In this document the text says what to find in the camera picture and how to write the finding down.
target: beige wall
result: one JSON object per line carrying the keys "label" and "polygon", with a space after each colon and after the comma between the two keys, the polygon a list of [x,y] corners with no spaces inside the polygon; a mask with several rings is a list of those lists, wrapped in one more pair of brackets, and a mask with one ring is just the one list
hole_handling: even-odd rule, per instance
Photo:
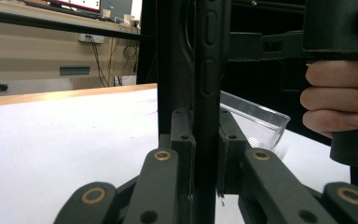
{"label": "beige wall", "polygon": [[[97,44],[101,68],[108,76],[110,52],[117,43],[115,38],[105,38]],[[135,41],[120,39],[112,56],[113,76],[134,76],[133,60],[123,56],[123,50]],[[89,75],[60,76],[62,65],[88,65]],[[91,43],[78,41],[78,34],[47,29],[0,23],[0,80],[97,77],[98,70]]]}

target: human hand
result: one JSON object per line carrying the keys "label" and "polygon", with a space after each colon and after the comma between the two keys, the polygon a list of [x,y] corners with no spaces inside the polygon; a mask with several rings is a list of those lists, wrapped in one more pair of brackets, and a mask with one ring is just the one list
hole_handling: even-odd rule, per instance
{"label": "human hand", "polygon": [[316,133],[358,129],[358,61],[320,61],[309,66],[307,81],[313,86],[301,93],[309,111],[303,123]]}

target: glass dish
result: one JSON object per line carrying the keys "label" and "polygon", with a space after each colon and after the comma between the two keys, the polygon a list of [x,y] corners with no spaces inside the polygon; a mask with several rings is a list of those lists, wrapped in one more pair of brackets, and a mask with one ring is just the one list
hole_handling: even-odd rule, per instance
{"label": "glass dish", "polygon": [[220,92],[220,106],[231,112],[252,147],[274,151],[290,117],[262,105]]}

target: white tabletop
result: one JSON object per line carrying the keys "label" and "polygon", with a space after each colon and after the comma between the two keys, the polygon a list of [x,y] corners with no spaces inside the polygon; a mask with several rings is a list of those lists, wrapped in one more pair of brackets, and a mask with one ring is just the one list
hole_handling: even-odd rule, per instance
{"label": "white tabletop", "polygon": [[[156,90],[0,105],[0,223],[52,223],[75,190],[116,187],[158,147]],[[349,182],[329,147],[286,131],[278,150],[305,185]],[[243,223],[236,196],[216,204],[216,223]]]}

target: metal screw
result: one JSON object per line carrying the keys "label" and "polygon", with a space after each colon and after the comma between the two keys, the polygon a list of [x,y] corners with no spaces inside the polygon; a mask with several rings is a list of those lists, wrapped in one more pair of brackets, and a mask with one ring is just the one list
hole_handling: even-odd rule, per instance
{"label": "metal screw", "polygon": [[158,161],[167,161],[171,158],[171,153],[168,151],[158,151],[155,153],[155,159]]}
{"label": "metal screw", "polygon": [[348,203],[358,205],[358,191],[355,189],[339,188],[337,189],[338,196]]}
{"label": "metal screw", "polygon": [[[94,198],[91,194],[98,193],[98,197]],[[102,188],[93,188],[87,190],[82,196],[81,201],[86,204],[95,204],[103,200],[106,195],[106,191]]]}
{"label": "metal screw", "polygon": [[253,157],[260,160],[260,161],[267,161],[269,160],[269,154],[263,152],[263,151],[254,151],[252,153]]}

